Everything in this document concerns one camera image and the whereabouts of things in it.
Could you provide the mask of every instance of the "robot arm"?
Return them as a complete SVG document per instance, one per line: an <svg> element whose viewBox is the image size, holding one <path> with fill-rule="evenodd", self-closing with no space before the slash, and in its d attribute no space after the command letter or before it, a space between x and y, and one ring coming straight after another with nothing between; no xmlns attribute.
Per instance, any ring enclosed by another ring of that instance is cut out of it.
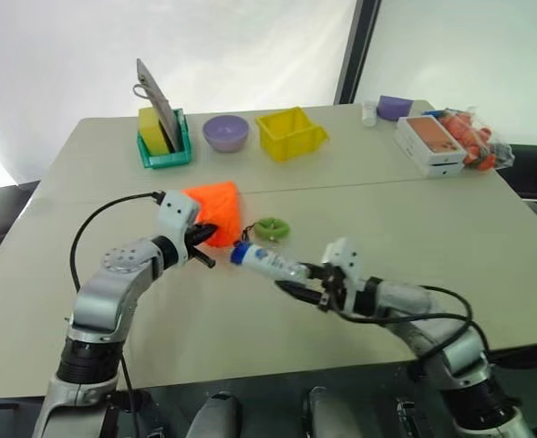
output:
<svg viewBox="0 0 537 438"><path fill-rule="evenodd" d="M183 266L191 257L213 267L213 260L195 246L211 237L217 227L194 224L200 206L188 196L168 192L161 198L160 235L108 251L98 272L79 290L61 361L37 419L35 438L66 436L63 430L53 432L58 429L58 408L104 405L116 390L122 348L138 300L165 269ZM85 416L82 410L74 412L101 427L101 422L92 418L97 416L95 411ZM79 436L79 430L69 433Z"/></svg>
<svg viewBox="0 0 537 438"><path fill-rule="evenodd" d="M373 276L362 279L359 254L345 238L327 246L318 266L285 260L257 245L242 245L234 250L233 263L274 279L291 296L323 311L333 309L353 322L382 325L401 338L423 359L424 371L443 396L460 436L533 437L521 412L492 376L479 333L463 327L464 317L445 314L426 288ZM324 292L308 288L313 279L320 280ZM446 316L434 318L438 314ZM429 318L404 320L420 316ZM441 348L448 339L452 341Z"/></svg>

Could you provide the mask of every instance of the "gray floor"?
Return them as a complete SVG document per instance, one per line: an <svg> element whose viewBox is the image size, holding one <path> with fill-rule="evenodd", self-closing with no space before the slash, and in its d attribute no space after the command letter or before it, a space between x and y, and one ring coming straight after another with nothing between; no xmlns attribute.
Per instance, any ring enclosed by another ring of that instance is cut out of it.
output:
<svg viewBox="0 0 537 438"><path fill-rule="evenodd" d="M522 411L537 427L537 370L496 370L508 395L523 401ZM230 391L243 405L243 438L300 437L301 400L314 386L326 386L342 396L356 414L367 438L397 436L394 400L410 398L428 417L434 435L454 436L440 397L426 383L413 383L403 364L308 371L227 381L211 381L150 390L156 402L142 415L142 431L166 419L172 435L181 438L207 397ZM0 438L30 436L39 405L22 401L16 411L0 411ZM130 436L127 414L119 418L119 437Z"/></svg>

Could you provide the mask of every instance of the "purple lid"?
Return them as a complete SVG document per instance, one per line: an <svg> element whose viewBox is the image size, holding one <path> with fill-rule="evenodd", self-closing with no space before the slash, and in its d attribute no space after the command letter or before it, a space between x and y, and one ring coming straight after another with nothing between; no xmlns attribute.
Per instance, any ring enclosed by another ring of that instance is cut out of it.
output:
<svg viewBox="0 0 537 438"><path fill-rule="evenodd" d="M250 130L248 122L238 116L217 116L203 125L205 140L217 151L233 152L242 148Z"/></svg>
<svg viewBox="0 0 537 438"><path fill-rule="evenodd" d="M382 119L396 121L400 117L407 117L410 113L413 100L380 96L377 104L377 115Z"/></svg>

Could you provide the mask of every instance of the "yellow plastic bin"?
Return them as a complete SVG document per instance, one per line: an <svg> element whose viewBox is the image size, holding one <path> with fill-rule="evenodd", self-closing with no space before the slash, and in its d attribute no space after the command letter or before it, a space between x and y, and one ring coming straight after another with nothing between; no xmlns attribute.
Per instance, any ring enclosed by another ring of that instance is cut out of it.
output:
<svg viewBox="0 0 537 438"><path fill-rule="evenodd" d="M316 151L329 136L315 125L303 109L294 107L256 118L260 127L260 144L277 162Z"/></svg>

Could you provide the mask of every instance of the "green tray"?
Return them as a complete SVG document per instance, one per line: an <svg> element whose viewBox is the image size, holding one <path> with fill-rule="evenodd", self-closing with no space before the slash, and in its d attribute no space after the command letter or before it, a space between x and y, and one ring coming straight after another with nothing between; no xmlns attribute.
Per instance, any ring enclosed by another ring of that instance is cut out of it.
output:
<svg viewBox="0 0 537 438"><path fill-rule="evenodd" d="M187 120L181 108L174 109L175 116L181 127L181 142L182 151L167 153L166 155L150 155L144 140L137 134L137 145L139 146L140 158L142 165L148 169L160 169L162 167L181 166L191 162L191 140L189 140L189 127Z"/></svg>

